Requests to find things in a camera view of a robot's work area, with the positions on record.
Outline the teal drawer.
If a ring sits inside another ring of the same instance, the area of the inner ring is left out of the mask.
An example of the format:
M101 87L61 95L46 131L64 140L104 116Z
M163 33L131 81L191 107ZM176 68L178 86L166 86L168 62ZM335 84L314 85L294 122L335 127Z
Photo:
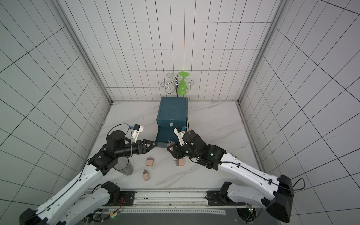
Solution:
M174 133L174 127L158 127L156 136L157 147L166 148L169 143L179 143L177 135Z

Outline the teal drawer cabinet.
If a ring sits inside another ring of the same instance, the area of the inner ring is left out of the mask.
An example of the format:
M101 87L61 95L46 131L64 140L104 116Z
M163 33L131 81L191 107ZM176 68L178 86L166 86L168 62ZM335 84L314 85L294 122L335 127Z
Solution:
M187 118L187 97L161 97L156 118L159 127L186 126Z

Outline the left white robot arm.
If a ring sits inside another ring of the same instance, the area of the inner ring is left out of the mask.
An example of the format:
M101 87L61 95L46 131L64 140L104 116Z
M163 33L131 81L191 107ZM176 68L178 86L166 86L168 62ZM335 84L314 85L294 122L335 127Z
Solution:
M91 157L83 170L56 195L35 210L27 209L19 217L21 225L75 225L97 208L109 202L117 204L120 188L107 181L100 190L77 202L81 195L104 177L118 163L118 158L148 153L157 142L137 140L132 142L123 131L113 131L106 144Z

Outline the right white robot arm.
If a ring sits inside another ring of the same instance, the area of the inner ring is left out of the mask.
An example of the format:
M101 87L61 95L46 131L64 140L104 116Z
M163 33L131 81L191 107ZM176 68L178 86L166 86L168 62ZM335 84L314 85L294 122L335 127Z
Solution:
M172 142L166 146L175 159L193 158L197 164L229 173L247 185L226 185L227 199L234 203L249 203L262 207L275 219L284 223L290 222L294 188L289 177L276 177L257 170L226 150L206 144L193 130L182 131L177 136L178 143Z

